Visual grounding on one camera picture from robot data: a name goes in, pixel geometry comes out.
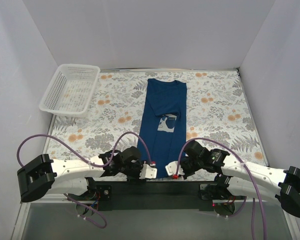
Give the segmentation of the blue t shirt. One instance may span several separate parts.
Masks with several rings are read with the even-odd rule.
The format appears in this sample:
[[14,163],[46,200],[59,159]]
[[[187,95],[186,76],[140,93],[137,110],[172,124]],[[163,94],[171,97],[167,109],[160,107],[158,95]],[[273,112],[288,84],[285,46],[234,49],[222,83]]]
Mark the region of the blue t shirt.
[[166,178],[165,166],[178,160],[186,133],[187,85],[149,78],[139,136],[155,162],[158,179]]

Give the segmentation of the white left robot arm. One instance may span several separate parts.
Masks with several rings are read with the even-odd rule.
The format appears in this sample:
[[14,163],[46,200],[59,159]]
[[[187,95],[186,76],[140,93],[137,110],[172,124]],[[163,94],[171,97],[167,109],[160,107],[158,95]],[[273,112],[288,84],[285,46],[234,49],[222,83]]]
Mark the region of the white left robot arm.
[[73,194],[91,200],[97,193],[95,178],[122,173],[133,179],[145,179],[149,165],[140,157],[134,146],[102,153],[88,162],[39,155],[17,171],[21,201],[34,202],[47,194]]

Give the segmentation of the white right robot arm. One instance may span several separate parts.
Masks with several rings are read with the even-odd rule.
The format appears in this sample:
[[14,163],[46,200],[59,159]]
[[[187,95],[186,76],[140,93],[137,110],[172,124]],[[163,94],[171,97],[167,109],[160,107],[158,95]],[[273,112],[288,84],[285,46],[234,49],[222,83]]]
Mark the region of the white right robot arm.
[[225,145],[209,150],[194,138],[183,145],[175,174],[188,177],[198,170],[218,174],[215,192],[222,199],[245,196],[275,202],[287,213],[300,218],[298,167],[280,169],[243,161]]

